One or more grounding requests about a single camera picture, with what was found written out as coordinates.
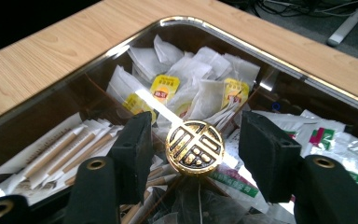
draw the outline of wooden tabletop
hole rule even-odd
[[[214,0],[104,0],[0,50],[0,115],[154,21],[191,16],[358,97],[358,59]]]

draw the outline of white sachet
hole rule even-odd
[[[120,125],[102,128],[88,144],[75,154],[75,156],[67,161],[59,170],[51,174],[50,177],[46,179],[45,183],[61,178],[61,176],[68,173],[73,167],[85,160],[92,152],[113,139],[121,129],[122,126]]]
[[[181,90],[197,86],[200,80],[211,72],[212,67],[209,64],[185,56],[175,63],[166,75],[179,78],[180,86],[176,93],[178,94]]]
[[[53,145],[48,147],[41,155],[36,157],[29,165],[27,165],[22,171],[22,178],[28,178],[31,175],[35,174],[40,168],[47,164],[51,159],[53,159],[60,151],[68,146],[76,137],[84,130],[86,125],[80,124],[77,127],[73,128],[61,138],[59,138]]]
[[[221,130],[231,119],[231,117],[235,115],[239,106],[240,103],[235,102],[234,98],[231,98],[228,102],[228,105],[204,121],[214,125],[217,130]]]
[[[222,106],[224,88],[225,83],[222,81],[202,79],[200,90],[191,103],[188,113],[184,116],[184,120],[203,120],[219,112]]]
[[[194,55],[193,59],[212,66],[213,73],[204,78],[218,79],[225,76],[232,70],[231,63],[228,60],[226,60],[218,52],[208,47],[199,49],[196,55]]]
[[[170,67],[167,64],[161,63],[158,55],[153,48],[135,48],[130,47],[128,51],[132,61],[150,83],[156,75],[165,73]]]
[[[106,92],[116,98],[120,103],[123,103],[131,93],[144,88],[138,79],[118,65],[109,81]]]
[[[139,68],[136,67],[135,63],[132,63],[132,76],[135,77],[136,79],[138,79],[138,81],[147,89],[150,89],[150,87],[152,86],[152,84],[147,80],[147,78],[145,78],[144,76],[141,76],[138,73]]]
[[[191,87],[186,90],[177,92],[173,98],[167,103],[167,108],[171,110],[179,118],[183,118],[193,102],[194,97],[199,92],[199,87]],[[162,115],[159,115],[156,120],[158,125],[157,129],[154,129],[154,133],[160,138],[165,139],[170,131],[172,123]]]
[[[225,76],[221,76],[219,80],[231,77],[238,81],[245,82],[248,84],[249,90],[251,90],[255,84],[255,79],[260,71],[260,67],[228,53],[224,54],[223,57],[231,63],[232,70]]]
[[[159,35],[156,35],[154,39],[154,48],[158,59],[161,63],[172,66],[174,63],[178,62],[185,55],[179,48],[176,46],[163,41]]]
[[[31,145],[23,149],[15,157],[5,162],[0,166],[1,174],[14,174],[19,170],[27,166],[28,163],[33,161],[40,153],[45,151],[53,142],[60,138],[63,134],[68,132],[71,128],[82,122],[80,114],[76,113],[71,117],[67,118],[59,125],[45,133]]]
[[[74,141],[63,148],[57,156],[51,159],[46,165],[39,169],[39,171],[29,177],[31,189],[34,189],[44,180],[59,171],[66,162],[71,160],[84,146],[94,139],[101,129],[108,128],[111,125],[107,120],[100,120],[99,122],[93,119],[87,119],[83,121],[83,124],[86,127]]]

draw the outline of brass coin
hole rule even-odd
[[[189,120],[172,126],[165,140],[170,164],[184,175],[207,175],[223,159],[223,138],[214,126]]]

